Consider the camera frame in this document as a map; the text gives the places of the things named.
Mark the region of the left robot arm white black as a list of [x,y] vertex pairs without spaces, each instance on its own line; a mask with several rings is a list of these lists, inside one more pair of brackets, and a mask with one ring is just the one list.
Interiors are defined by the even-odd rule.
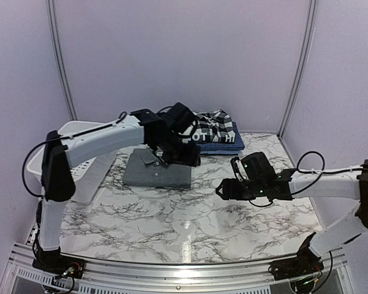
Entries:
[[76,190],[72,168],[94,157],[136,145],[146,145],[152,151],[160,149],[165,164],[197,167],[201,163],[198,147],[195,143],[183,142],[184,132],[196,121],[196,115],[177,102],[165,112],[154,113],[146,108],[130,113],[124,111],[112,122],[79,133],[49,132],[46,139],[37,144],[44,149],[42,192],[30,192],[40,200],[36,214],[38,231],[33,244],[35,259],[53,273],[65,267],[59,231],[66,203]]

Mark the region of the white plastic bin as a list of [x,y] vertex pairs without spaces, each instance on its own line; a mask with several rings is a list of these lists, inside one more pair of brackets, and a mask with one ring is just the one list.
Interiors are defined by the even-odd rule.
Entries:
[[[101,125],[102,123],[100,122],[69,121],[58,129],[58,133],[60,135],[79,133]],[[75,194],[71,200],[83,205],[89,205],[115,159],[116,153],[111,152],[86,160],[78,166],[71,168],[71,175],[76,186]]]

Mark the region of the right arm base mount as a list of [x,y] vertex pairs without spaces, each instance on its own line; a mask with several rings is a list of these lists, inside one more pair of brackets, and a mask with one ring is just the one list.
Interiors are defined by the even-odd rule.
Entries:
[[312,233],[306,237],[295,257],[274,260],[270,263],[268,271],[276,281],[312,274],[324,269],[321,257],[317,257],[309,248],[314,236],[315,233]]

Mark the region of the grey long sleeve shirt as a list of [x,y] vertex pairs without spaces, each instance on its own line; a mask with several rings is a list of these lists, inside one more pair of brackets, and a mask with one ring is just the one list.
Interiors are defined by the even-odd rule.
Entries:
[[191,187],[191,167],[162,163],[149,149],[135,149],[126,164],[123,184],[140,187]]

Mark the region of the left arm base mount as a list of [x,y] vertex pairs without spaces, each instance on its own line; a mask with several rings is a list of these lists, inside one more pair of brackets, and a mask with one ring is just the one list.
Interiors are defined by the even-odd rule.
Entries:
[[61,255],[60,250],[34,250],[33,267],[55,274],[57,278],[74,277],[81,279],[85,269],[85,261],[81,258]]

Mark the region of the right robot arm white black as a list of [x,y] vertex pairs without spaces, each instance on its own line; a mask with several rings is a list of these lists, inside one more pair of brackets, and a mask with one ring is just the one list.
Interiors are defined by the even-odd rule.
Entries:
[[231,159],[233,178],[223,179],[216,194],[223,200],[252,201],[265,197],[293,201],[299,198],[346,198],[357,206],[302,243],[291,268],[305,274],[322,255],[368,232],[368,159],[361,165],[327,170],[286,168],[277,173],[263,152]]

